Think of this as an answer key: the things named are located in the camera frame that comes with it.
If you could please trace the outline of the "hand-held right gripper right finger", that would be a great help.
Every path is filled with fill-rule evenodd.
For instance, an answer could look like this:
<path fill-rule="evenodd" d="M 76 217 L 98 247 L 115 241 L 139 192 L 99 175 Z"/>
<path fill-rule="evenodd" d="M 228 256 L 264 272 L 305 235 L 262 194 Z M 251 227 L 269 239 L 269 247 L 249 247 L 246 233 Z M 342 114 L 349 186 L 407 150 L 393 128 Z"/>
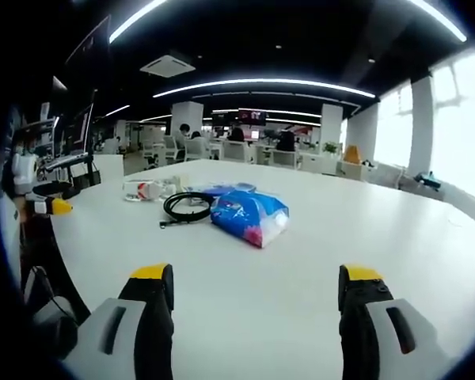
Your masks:
<path fill-rule="evenodd" d="M 433 324 L 374 269 L 340 266 L 338 310 L 343 379 L 442 379 L 452 368 Z"/>

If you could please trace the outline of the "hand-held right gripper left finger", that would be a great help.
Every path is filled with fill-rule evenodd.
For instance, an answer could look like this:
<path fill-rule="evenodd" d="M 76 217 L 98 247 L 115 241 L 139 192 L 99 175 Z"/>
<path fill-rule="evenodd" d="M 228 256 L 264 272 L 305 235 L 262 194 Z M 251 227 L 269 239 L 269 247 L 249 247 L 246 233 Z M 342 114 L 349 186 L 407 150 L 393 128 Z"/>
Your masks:
<path fill-rule="evenodd" d="M 173 266 L 139 268 L 80 325 L 63 365 L 74 379 L 172 379 L 173 310 Z"/>

